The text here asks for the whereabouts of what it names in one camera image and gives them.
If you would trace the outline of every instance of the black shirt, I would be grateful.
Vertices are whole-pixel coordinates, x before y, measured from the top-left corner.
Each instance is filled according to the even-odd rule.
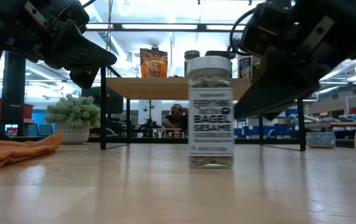
[[[186,114],[179,118],[175,118],[170,114],[166,116],[165,119],[168,119],[176,128],[181,128],[181,131],[186,131],[188,129],[188,116]]]

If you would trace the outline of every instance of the orange towel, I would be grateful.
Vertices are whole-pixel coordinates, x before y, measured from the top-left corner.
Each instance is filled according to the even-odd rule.
[[[62,134],[54,134],[36,142],[0,141],[0,167],[55,152],[62,140]]]

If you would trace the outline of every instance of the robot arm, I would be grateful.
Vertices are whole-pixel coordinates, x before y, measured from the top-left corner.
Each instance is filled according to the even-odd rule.
[[[117,58],[82,36],[88,21],[78,0],[0,0],[0,59],[5,50],[43,60],[90,88],[99,68]]]
[[[261,57],[261,74],[235,105],[235,118],[273,118],[319,88],[319,79],[356,58],[356,1],[270,0],[257,5],[241,41],[230,48]]]

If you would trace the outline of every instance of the glass jar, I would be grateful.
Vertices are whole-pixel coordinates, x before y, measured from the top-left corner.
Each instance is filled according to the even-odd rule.
[[[188,64],[189,165],[233,166],[233,88],[231,61],[205,56]]]
[[[197,57],[200,57],[200,52],[198,52],[197,50],[188,50],[185,52],[184,54],[184,58],[185,58],[185,64],[184,64],[184,76],[187,77],[188,73],[187,73],[187,69],[188,69],[188,62],[192,59],[195,59]]]

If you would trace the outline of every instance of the man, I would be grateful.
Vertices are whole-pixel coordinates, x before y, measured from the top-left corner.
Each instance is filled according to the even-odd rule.
[[[165,128],[181,128],[181,131],[188,129],[188,108],[183,108],[180,104],[171,107],[171,114],[166,116],[162,125]]]

